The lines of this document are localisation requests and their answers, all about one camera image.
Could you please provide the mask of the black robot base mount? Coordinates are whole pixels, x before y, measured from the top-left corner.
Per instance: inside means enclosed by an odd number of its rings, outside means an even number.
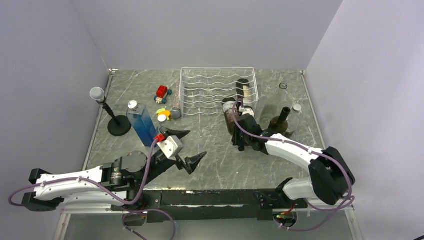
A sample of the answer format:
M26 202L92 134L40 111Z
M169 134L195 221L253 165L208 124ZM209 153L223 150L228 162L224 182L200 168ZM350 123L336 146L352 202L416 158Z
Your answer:
M168 213L175 221L257 219L271 221L283 212L305 210L302 199L290 200L276 189L209 189L209 190L145 190L131 211L154 209L147 215L148 223L161 223Z

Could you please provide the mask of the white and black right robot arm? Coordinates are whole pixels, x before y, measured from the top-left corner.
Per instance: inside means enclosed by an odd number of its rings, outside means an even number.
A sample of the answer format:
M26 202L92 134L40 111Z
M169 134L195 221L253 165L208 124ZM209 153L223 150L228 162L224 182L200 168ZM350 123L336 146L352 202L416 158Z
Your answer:
M290 140L272 129L261 129L250 114L234 122L233 145L250 147L265 155L278 157L308 172L304 178L289 177L275 189L276 202L288 208L297 200L319 199L334 206L338 201L353 200L356 180L340 152L334 147L310 147Z

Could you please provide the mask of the blue square water bottle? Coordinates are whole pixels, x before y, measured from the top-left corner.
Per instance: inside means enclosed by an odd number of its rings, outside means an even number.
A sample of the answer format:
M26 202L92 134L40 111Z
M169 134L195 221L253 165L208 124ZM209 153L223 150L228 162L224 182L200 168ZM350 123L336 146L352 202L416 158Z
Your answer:
M129 101L126 116L143 145L151 147L158 135L158 129L155 127L146 105L135 100Z

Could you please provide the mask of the dark green wine bottle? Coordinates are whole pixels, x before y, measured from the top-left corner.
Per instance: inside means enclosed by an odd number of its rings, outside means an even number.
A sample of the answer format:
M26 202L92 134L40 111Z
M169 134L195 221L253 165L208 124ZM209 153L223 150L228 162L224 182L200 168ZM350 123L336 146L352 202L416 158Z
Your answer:
M240 116L238 109L239 105L236 104L234 108L235 102L236 100L233 97L226 97L222 100L221 104L226 127L231 136L234 135L235 131L235 118L238 119L238 117Z
M254 91L250 85L250 81L241 78L239 79L236 84L236 93L237 93L237 99L242 100L242 104L245 108L254 109Z

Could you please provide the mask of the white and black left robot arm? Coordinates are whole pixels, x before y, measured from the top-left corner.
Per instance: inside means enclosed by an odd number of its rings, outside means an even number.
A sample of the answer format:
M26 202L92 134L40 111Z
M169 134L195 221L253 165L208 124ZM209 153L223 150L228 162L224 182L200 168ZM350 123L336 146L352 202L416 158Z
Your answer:
M40 168L29 176L32 191L18 204L32 212L50 212L61 205L108 204L114 208L140 210L146 203L145 186L175 166L194 173L207 152L182 159L181 139L188 130L161 130L155 146L145 154L132 151L113 162L92 169L52 174Z

